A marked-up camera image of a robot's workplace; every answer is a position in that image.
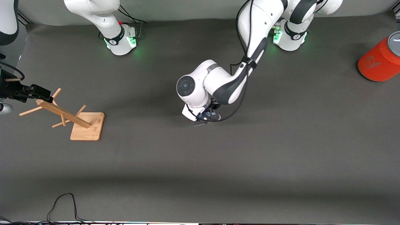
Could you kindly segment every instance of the orange canister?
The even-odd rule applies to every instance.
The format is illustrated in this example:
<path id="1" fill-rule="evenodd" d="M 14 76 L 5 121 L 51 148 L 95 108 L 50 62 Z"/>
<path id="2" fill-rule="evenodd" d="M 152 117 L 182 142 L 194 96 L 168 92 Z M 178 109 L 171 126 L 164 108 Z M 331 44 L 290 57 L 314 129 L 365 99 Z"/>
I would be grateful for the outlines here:
<path id="1" fill-rule="evenodd" d="M 357 63 L 358 71 L 368 80 L 382 82 L 400 73 L 400 32 L 384 38 Z"/>

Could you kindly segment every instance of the silver lid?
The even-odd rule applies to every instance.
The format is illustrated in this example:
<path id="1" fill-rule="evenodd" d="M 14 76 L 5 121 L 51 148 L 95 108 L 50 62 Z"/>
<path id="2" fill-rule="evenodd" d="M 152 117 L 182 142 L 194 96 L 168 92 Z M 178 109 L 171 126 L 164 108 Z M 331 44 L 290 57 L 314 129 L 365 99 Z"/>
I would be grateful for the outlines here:
<path id="1" fill-rule="evenodd" d="M 396 31 L 389 36 L 388 46 L 392 53 L 400 57 L 400 31 Z"/>

